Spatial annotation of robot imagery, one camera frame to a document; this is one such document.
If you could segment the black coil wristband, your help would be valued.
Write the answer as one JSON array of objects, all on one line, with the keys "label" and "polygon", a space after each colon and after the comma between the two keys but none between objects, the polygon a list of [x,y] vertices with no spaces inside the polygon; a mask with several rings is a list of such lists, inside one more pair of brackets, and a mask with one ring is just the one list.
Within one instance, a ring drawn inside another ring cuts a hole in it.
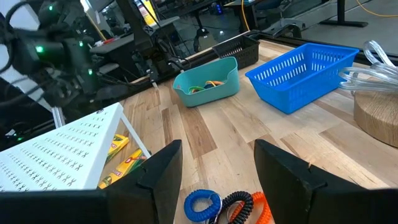
[{"label": "black coil wristband", "polygon": [[236,191],[229,194],[221,201],[220,214],[229,209],[235,202],[242,202],[243,205],[238,214],[228,224],[244,224],[254,208],[253,197],[245,191]]}]

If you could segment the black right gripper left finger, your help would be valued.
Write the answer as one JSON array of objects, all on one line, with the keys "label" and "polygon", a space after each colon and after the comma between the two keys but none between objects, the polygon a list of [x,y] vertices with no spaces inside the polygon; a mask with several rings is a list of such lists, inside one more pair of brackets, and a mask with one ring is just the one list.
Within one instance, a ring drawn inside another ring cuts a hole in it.
[{"label": "black right gripper left finger", "polygon": [[174,140],[105,189],[0,194],[0,224],[172,224],[182,181]]}]

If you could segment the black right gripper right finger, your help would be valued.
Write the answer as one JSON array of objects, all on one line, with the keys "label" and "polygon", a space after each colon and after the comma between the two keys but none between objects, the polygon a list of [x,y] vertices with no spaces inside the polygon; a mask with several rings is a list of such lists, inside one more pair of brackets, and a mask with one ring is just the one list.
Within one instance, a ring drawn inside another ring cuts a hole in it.
[{"label": "black right gripper right finger", "polygon": [[254,160],[276,224],[398,224],[398,189],[366,189],[263,139]]}]

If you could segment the yellow printed card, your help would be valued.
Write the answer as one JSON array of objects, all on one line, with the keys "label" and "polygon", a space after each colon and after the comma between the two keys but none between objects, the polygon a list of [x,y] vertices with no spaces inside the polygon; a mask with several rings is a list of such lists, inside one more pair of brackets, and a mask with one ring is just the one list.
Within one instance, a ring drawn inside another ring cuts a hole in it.
[{"label": "yellow printed card", "polygon": [[151,27],[157,27],[158,18],[156,16],[151,0],[134,0],[146,24]]}]

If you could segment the white perforated metal shelf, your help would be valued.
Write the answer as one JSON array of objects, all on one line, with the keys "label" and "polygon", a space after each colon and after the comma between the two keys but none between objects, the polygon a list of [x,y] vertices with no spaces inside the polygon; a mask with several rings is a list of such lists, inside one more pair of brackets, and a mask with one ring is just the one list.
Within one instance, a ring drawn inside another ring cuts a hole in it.
[{"label": "white perforated metal shelf", "polygon": [[115,103],[0,152],[0,193],[95,189],[120,122],[150,157]]}]

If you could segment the blue slotted plastic basket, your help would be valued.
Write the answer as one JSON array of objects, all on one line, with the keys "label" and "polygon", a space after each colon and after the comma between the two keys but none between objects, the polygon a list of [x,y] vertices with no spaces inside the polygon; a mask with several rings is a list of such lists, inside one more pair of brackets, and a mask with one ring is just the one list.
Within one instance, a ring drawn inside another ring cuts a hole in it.
[{"label": "blue slotted plastic basket", "polygon": [[260,99],[291,114],[337,89],[359,49],[307,43],[246,73]]}]

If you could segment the teal plastic bin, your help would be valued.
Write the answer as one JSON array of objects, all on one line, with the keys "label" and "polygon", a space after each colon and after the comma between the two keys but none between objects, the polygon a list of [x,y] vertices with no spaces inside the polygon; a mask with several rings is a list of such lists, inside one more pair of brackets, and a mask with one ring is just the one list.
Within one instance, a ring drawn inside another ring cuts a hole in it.
[{"label": "teal plastic bin", "polygon": [[[191,86],[204,87],[206,81],[220,81],[223,85],[189,94]],[[226,98],[239,91],[238,64],[234,57],[226,57],[183,72],[175,78],[173,90],[186,107],[195,107]]]}]

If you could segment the blue coil wristband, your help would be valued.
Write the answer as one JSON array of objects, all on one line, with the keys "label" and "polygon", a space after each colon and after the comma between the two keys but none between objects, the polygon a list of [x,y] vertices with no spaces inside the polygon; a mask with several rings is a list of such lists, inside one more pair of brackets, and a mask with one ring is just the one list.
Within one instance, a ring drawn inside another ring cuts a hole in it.
[{"label": "blue coil wristband", "polygon": [[218,193],[198,189],[185,198],[183,209],[190,221],[200,223],[216,218],[221,212],[222,204],[222,198]]}]

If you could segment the black slotted plastic basket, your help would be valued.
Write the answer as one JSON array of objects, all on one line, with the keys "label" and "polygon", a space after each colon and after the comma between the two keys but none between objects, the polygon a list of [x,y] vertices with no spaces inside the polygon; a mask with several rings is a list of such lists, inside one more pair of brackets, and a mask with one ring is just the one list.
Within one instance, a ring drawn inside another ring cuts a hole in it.
[{"label": "black slotted plastic basket", "polygon": [[260,42],[245,35],[240,35],[226,42],[220,43],[212,49],[219,58],[234,57],[238,69],[246,68],[259,60]]}]

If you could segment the black desk leg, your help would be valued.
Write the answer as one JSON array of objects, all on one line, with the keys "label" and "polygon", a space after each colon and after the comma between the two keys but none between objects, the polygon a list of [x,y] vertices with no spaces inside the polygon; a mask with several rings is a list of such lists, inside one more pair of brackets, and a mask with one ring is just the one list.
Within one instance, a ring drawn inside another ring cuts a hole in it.
[{"label": "black desk leg", "polygon": [[345,20],[345,0],[337,0],[337,19],[334,20],[324,20],[321,21],[321,25],[328,26],[346,26],[346,27],[366,27],[368,25],[367,22],[359,22],[359,21],[346,21]]}]

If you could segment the yellow green crayon box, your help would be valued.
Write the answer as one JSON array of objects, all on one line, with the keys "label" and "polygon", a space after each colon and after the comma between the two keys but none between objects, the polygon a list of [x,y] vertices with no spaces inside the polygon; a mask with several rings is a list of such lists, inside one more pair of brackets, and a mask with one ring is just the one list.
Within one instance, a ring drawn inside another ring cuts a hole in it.
[{"label": "yellow green crayon box", "polygon": [[105,161],[107,164],[121,149],[123,149],[129,143],[129,138],[120,134],[115,134],[113,141],[108,151],[108,155]]},{"label": "yellow green crayon box", "polygon": [[119,179],[138,168],[146,159],[147,157],[144,155],[143,151],[141,149],[137,149],[126,160],[113,169],[106,177],[104,177],[99,182],[98,188],[105,189],[109,185],[117,182]]}]

